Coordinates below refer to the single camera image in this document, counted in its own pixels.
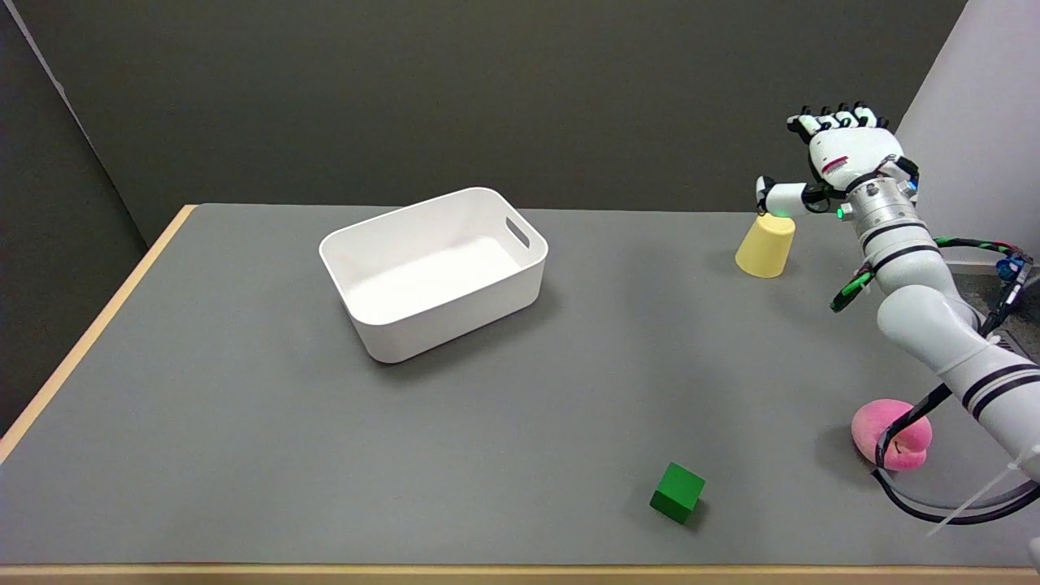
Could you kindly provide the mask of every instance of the table surface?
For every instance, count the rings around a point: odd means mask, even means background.
[[[0,564],[1029,564],[1035,507],[925,538],[867,476],[853,413],[936,380],[879,295],[828,310],[860,261],[833,218],[759,280],[752,214],[525,210],[540,299],[383,365],[317,246],[386,210],[196,209],[0,467]],[[902,485],[1007,462],[932,421]],[[687,526],[648,505],[670,461],[707,480]]]

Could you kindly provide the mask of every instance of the bin handle hole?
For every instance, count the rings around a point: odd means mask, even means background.
[[[517,236],[517,239],[520,240],[520,244],[523,244],[524,248],[530,248],[530,238],[527,237],[527,234],[520,231],[520,228],[513,223],[513,220],[505,218],[505,227],[513,232],[513,235]]]

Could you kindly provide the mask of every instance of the wooden table edge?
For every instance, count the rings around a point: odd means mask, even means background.
[[[36,396],[32,397],[29,405],[26,406],[25,410],[22,411],[22,414],[15,419],[15,424],[10,426],[10,429],[7,429],[7,433],[0,438],[0,464],[2,464],[4,460],[7,459],[7,456],[15,451],[15,448],[18,447],[18,442],[22,440],[25,433],[29,431],[29,427],[31,427],[36,421],[40,413],[44,411],[44,408],[46,408],[51,402],[51,399],[58,393],[58,390],[61,389],[61,385],[69,379],[73,370],[79,365],[80,360],[83,359],[86,352],[90,350],[90,346],[98,340],[101,332],[104,331],[105,327],[108,326],[108,323],[112,321],[112,317],[114,317],[115,313],[119,312],[120,307],[123,306],[123,303],[126,302],[127,298],[130,297],[130,294],[133,292],[133,289],[137,286],[137,283],[140,282],[140,279],[145,278],[148,270],[152,268],[156,258],[159,257],[159,254],[161,254],[162,250],[167,244],[170,244],[174,234],[177,233],[177,230],[180,229],[196,205],[185,205],[180,211],[177,212],[177,215],[175,215],[174,220],[170,222],[166,229],[162,230],[162,233],[159,234],[159,238],[156,239],[155,244],[153,244],[148,252],[145,253],[145,257],[140,259],[140,262],[137,262],[136,266],[134,266],[130,276],[123,281],[120,288],[114,295],[112,295],[112,298],[108,300],[108,304],[105,305],[105,308],[101,309],[101,312],[98,313],[97,317],[95,317],[94,323],[86,328],[83,335],[80,336],[79,340],[76,341],[76,345],[73,346],[69,354],[61,360],[61,363],[58,364],[54,373],[51,374],[51,377],[47,379],[47,382],[45,382],[43,387],[40,388],[40,391],[36,392]]]
[[[0,464],[57,395],[137,283],[170,244],[197,205],[185,205],[162,231],[108,303],[86,329],[47,382],[36,392],[7,433],[0,437]],[[567,566],[567,565],[256,565],[256,564],[83,564],[0,566],[2,583],[84,583],[99,579],[112,584],[154,584],[157,579],[194,583],[225,583],[229,577],[262,583],[364,583],[411,585],[418,583],[539,585],[569,583],[575,579],[596,583],[673,585],[710,582],[731,585],[762,583],[1034,583],[1032,568],[952,566],[799,566],[799,565],[674,565],[674,566]]]
[[[255,565],[255,564],[133,564],[0,566],[0,583],[56,585],[110,583],[263,583],[269,585],[722,585],[841,584],[885,585],[966,584],[1018,585],[1036,583],[1028,568],[946,566],[545,566],[545,565]]]

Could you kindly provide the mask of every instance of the gray wall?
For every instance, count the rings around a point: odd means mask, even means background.
[[[971,0],[914,98],[899,138],[926,171],[918,210],[934,233],[1040,256],[1040,126],[1021,116],[1040,95],[1038,30],[1040,2]],[[943,254],[994,261],[970,248]]]
[[[0,434],[142,250],[83,134],[0,8]]]
[[[187,202],[751,209],[906,111],[963,0],[16,0],[148,238]]]

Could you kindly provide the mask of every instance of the white storage bin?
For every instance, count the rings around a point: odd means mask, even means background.
[[[335,231],[318,252],[365,349],[394,363],[534,303],[548,245],[471,187]]]

